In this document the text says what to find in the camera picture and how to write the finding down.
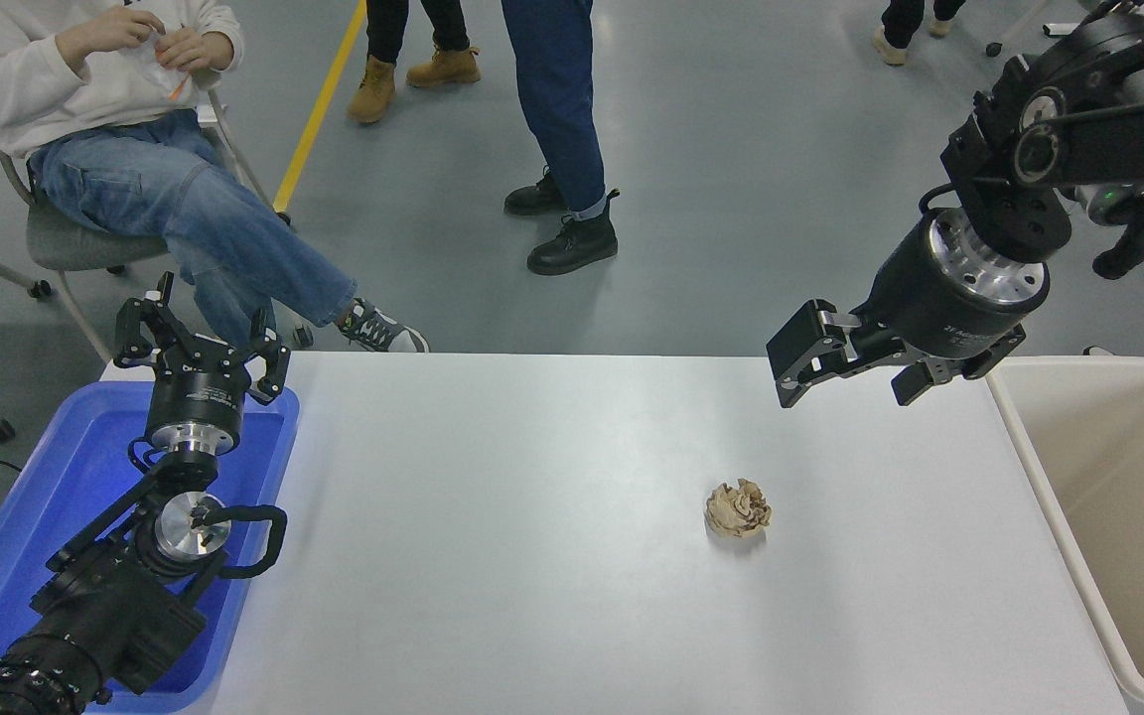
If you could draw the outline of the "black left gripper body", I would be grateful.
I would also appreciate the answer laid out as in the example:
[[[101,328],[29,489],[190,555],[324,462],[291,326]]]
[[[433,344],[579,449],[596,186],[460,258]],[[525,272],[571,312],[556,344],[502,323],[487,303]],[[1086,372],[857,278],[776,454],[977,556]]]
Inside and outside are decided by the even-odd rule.
[[[154,362],[145,430],[194,422],[237,432],[249,386],[243,356],[231,345],[210,337],[199,337],[190,349],[183,343],[162,345]]]

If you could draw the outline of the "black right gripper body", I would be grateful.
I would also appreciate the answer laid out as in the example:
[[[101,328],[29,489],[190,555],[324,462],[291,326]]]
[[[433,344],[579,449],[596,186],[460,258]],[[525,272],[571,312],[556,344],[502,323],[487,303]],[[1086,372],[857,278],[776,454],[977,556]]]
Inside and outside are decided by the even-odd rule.
[[[959,360],[1043,303],[1043,264],[1002,256],[967,215],[925,215],[877,270],[859,313],[919,352]]]

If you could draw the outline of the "seated person's left hand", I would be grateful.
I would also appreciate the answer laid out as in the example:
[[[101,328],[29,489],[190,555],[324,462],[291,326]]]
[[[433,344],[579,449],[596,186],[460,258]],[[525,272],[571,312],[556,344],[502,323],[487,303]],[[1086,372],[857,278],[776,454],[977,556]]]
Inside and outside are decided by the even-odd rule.
[[[154,42],[154,59],[160,67],[176,72],[222,72],[235,63],[235,45],[219,31],[181,27]]]

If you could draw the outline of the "seated person's right hand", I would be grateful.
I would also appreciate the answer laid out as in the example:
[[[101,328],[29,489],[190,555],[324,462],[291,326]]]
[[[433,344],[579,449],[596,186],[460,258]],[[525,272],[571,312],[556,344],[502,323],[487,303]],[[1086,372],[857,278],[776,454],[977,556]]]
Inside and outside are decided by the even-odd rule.
[[[167,29],[153,13],[113,6],[94,19],[64,29],[55,35],[55,45],[61,59],[76,69],[92,54],[133,49],[144,45],[154,33],[164,37]]]

